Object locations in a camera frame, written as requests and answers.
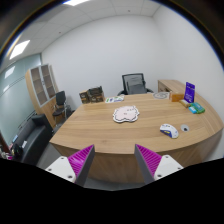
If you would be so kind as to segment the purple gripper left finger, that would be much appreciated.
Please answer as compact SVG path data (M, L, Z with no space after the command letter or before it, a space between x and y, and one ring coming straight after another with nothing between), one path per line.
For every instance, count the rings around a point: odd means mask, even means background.
M90 145L68 157L68 161L76 175L75 183L84 186L91 164L95 156L95 147Z

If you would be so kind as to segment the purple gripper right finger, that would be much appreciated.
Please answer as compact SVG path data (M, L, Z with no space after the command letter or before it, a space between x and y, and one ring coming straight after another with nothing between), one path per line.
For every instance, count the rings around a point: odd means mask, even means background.
M134 155L140 167L144 183L149 184L154 182L154 174L162 156L139 144L135 145Z

